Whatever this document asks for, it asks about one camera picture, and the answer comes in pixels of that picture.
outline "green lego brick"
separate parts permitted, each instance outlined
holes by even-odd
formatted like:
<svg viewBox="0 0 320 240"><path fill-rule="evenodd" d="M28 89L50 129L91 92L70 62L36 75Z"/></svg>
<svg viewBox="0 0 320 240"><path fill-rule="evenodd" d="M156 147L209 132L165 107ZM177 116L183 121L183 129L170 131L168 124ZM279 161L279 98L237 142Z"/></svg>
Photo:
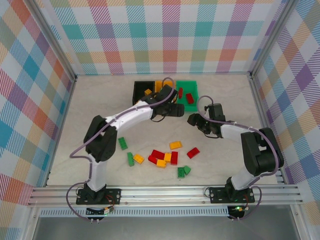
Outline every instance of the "green lego brick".
<svg viewBox="0 0 320 240"><path fill-rule="evenodd" d="M188 174L190 173L190 171L191 171L191 168L190 168L190 167L184 166L184 173L185 173L185 175L188 175Z"/></svg>
<svg viewBox="0 0 320 240"><path fill-rule="evenodd" d="M178 179L183 179L185 177L185 168L178 167Z"/></svg>
<svg viewBox="0 0 320 240"><path fill-rule="evenodd" d="M132 154L132 152L128 152L127 156L128 156L129 166L130 167L134 166L135 165L135 161L134 161L134 155Z"/></svg>
<svg viewBox="0 0 320 240"><path fill-rule="evenodd" d="M120 147L121 147L122 150L126 150L128 148L126 140L125 140L124 137L120 137L118 139L118 141L119 141L119 144L120 144Z"/></svg>

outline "green tray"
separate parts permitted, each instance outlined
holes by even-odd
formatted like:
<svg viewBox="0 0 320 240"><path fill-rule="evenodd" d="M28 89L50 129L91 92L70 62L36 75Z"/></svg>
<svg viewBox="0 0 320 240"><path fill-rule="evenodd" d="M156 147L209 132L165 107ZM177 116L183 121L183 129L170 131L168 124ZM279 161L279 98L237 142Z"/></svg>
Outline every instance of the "green tray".
<svg viewBox="0 0 320 240"><path fill-rule="evenodd" d="M179 99L177 103L184 105L185 112L196 112L197 111L197 102L199 99L198 96L198 87L196 81L176 81L176 90L179 91L179 88L183 88L182 98ZM194 99L193 104L189 104L186 98L186 94L192 94Z"/></svg>

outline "red lego brick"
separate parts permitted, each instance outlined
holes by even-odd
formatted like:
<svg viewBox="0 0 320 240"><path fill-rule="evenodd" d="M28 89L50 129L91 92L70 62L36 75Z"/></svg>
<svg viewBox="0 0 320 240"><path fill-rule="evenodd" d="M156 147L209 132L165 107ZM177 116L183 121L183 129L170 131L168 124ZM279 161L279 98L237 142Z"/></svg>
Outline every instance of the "red lego brick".
<svg viewBox="0 0 320 240"><path fill-rule="evenodd" d="M179 99L182 98L183 93L184 93L184 89L183 89L182 87L179 87L179 91L178 91L178 97L179 97Z"/></svg>
<svg viewBox="0 0 320 240"><path fill-rule="evenodd" d="M171 152L171 164L178 165L178 152L177 151Z"/></svg>
<svg viewBox="0 0 320 240"><path fill-rule="evenodd" d="M188 153L187 153L187 155L188 155L188 157L190 158L190 159L192 159L195 155L197 155L198 153L200 153L200 151L199 151L199 149L198 148L193 148L193 149L191 149Z"/></svg>
<svg viewBox="0 0 320 240"><path fill-rule="evenodd" d="M185 95L186 97L186 100L188 101L188 104L193 104L195 102L194 98L192 97L192 94L191 93L187 93Z"/></svg>
<svg viewBox="0 0 320 240"><path fill-rule="evenodd" d="M154 157L154 156L152 156L152 155L150 155L149 157L148 157L148 160L150 161L150 162L152 162L153 164L157 164L157 159Z"/></svg>
<svg viewBox="0 0 320 240"><path fill-rule="evenodd" d="M161 159L161 160L165 159L165 154L157 150L153 150L151 155L154 156L156 159Z"/></svg>

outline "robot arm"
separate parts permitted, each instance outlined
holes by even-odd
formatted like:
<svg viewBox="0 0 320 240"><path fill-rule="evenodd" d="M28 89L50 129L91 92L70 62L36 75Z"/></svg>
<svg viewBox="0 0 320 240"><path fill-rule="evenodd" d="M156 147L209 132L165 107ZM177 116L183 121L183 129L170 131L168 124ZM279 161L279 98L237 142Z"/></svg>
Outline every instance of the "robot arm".
<svg viewBox="0 0 320 240"><path fill-rule="evenodd" d="M210 104L204 110L206 118L226 122L220 103ZM198 113L190 115L188 123L197 126L205 135L213 133L219 138L230 139L242 145L244 167L237 174L229 177L225 185L225 190L231 202L235 202L239 196L243 196L242 191L247 190L263 174L274 171L276 167L275 157L270 146L258 133L235 125L209 122ZM279 168L282 167L284 158L273 131L268 127L259 131L272 143L278 157Z"/></svg>
<svg viewBox="0 0 320 240"><path fill-rule="evenodd" d="M172 103L177 91L174 90L170 98L157 106L148 106L165 99L172 91L169 85L165 85L162 90L154 95L147 95L138 101L134 106L126 109L113 116L101 117L100 115L93 118L91 125L85 135L84 142L91 139L99 130L107 123L113 121L106 129L104 134L98 135L90 142L85 150L88 157L92 160L92 174L90 181L84 186L86 192L91 193L93 198L99 201L97 194L106 188L106 164L107 160L113 156L116 150L117 135L133 127L134 125L149 119L153 119L157 115L164 117L181 117L184 115L184 105Z"/></svg>

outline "checkered wallpaper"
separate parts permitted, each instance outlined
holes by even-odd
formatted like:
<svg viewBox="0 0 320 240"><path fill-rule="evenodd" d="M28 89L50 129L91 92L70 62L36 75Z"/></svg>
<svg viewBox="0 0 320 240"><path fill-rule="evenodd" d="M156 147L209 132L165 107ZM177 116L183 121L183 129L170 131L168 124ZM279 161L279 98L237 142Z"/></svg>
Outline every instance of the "checkered wallpaper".
<svg viewBox="0 0 320 240"><path fill-rule="evenodd" d="M281 0L281 3L279 5L278 9L276 10L276 13L275 13L274 17L273 17L273 19L272 19L267 31L265 32L262 41L260 42L259 48L258 48L258 50L256 51L256 53L254 55L253 61L251 62L251 65L250 65L250 68L249 68L250 72L253 70L255 64L257 63L257 60L260 57L261 51L264 49L266 43L268 42L269 36L273 32L274 27L276 25L276 22L279 19L279 17L281 15L283 9L285 8L287 2L288 2L288 0Z"/></svg>
<svg viewBox="0 0 320 240"><path fill-rule="evenodd" d="M271 127L320 236L320 2L301 0L256 76Z"/></svg>
<svg viewBox="0 0 320 240"><path fill-rule="evenodd" d="M15 240L40 187L72 82L23 0L0 0L0 240Z"/></svg>
<svg viewBox="0 0 320 240"><path fill-rule="evenodd" d="M78 73L93 75L247 72L276 2L37 1Z"/></svg>

